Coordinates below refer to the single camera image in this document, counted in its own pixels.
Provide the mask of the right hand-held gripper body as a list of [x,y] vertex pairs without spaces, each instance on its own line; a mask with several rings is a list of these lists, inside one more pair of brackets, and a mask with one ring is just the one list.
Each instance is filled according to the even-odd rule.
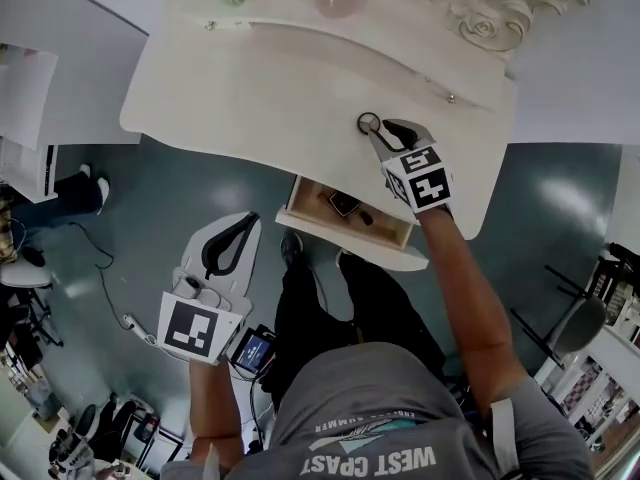
[[381,166],[393,195],[413,213],[446,205],[451,199],[449,169],[435,145],[391,157]]

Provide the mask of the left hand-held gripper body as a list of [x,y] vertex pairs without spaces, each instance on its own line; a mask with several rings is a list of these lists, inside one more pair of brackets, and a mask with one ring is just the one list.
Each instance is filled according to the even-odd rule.
[[172,289],[162,296],[158,345],[183,359],[216,365],[252,309],[237,281],[177,268]]

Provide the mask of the black square compact case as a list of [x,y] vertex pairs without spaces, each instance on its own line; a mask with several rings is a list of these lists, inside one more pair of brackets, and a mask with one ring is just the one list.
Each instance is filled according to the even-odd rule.
[[360,201],[340,191],[334,191],[329,197],[328,202],[331,208],[342,218],[346,218],[360,206]]

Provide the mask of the table drawer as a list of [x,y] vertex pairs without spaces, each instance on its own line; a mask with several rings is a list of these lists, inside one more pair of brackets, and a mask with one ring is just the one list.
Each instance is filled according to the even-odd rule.
[[[413,272],[427,267],[428,259],[408,244],[412,224],[364,203],[342,218],[329,205],[328,197],[333,192],[328,186],[297,176],[275,221],[331,242],[387,270]],[[359,218],[362,210],[373,217],[372,226],[365,226]]]

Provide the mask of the person's right forearm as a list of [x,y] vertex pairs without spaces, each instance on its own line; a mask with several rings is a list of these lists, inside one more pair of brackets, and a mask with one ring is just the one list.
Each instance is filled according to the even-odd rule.
[[485,413],[527,377],[513,348],[506,311],[451,215],[434,208],[417,219],[471,392]]

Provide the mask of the person's left forearm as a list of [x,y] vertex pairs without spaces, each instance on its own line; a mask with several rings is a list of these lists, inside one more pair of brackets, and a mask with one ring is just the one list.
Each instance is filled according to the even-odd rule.
[[242,425],[229,366],[189,362],[191,460],[204,463],[210,448],[226,470],[244,458]]

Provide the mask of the white dressing table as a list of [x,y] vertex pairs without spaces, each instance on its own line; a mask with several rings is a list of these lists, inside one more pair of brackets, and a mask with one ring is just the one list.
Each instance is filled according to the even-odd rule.
[[[207,31],[209,20],[250,30]],[[513,51],[477,47],[431,0],[363,0],[351,16],[314,0],[168,0],[134,72],[120,122],[166,145],[253,161],[321,183],[415,225],[387,189],[357,118],[425,126],[453,172],[451,210],[476,237],[511,137]],[[422,76],[493,108],[449,104]]]

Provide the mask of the white power strip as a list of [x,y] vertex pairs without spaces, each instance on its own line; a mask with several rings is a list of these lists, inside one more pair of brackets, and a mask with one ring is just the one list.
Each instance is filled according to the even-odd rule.
[[153,334],[147,332],[132,314],[124,314],[123,321],[125,322],[126,327],[130,331],[133,331],[134,334],[143,342],[152,347],[157,347],[157,338]]

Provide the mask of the person's left black shoe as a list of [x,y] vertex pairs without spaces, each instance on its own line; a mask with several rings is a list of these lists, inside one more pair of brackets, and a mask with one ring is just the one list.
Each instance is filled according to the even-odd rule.
[[301,237],[296,232],[287,229],[280,242],[280,253],[287,267],[301,259],[304,256],[304,245]]

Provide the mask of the black device with screen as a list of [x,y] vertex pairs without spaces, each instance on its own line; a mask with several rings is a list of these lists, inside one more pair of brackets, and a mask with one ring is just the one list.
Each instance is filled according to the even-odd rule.
[[276,335],[265,325],[248,328],[231,355],[230,363],[257,376],[275,354]]

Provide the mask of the person's black trousers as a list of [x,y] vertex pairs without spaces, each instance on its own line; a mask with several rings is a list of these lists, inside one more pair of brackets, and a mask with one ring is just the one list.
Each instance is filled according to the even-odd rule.
[[303,256],[287,267],[275,318],[276,358],[264,389],[279,402],[309,361],[336,348],[365,342],[400,346],[437,378],[445,355],[400,284],[379,266],[343,256],[339,269],[353,304],[353,318],[341,321],[320,306],[313,272]]

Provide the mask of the grey printed t-shirt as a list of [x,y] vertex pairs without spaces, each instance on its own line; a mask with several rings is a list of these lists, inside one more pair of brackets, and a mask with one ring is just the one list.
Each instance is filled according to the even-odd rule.
[[334,349],[287,390],[268,448],[223,480],[594,480],[585,442],[531,378],[501,399],[492,435],[388,343]]

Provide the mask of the grey chair with black legs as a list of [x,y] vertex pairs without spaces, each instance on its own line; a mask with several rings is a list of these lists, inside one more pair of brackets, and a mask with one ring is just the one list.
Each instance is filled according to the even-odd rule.
[[541,337],[514,308],[511,308],[510,312],[525,335],[557,366],[565,369],[563,358],[570,353],[581,351],[591,343],[605,325],[607,309],[604,301],[595,296],[592,290],[582,288],[550,265],[545,265],[544,269],[572,288],[569,290],[557,286],[558,291],[572,297],[572,305],[544,337]]

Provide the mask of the white shelf unit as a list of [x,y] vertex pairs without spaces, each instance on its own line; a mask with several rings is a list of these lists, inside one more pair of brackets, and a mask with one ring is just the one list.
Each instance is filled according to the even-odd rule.
[[57,197],[58,147],[40,140],[58,57],[0,43],[0,179],[33,203]]

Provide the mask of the white side cabinet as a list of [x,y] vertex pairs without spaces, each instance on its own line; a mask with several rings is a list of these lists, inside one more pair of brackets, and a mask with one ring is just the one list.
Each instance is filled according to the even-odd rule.
[[534,375],[579,430],[598,478],[627,476],[640,456],[640,313],[623,310],[582,350]]

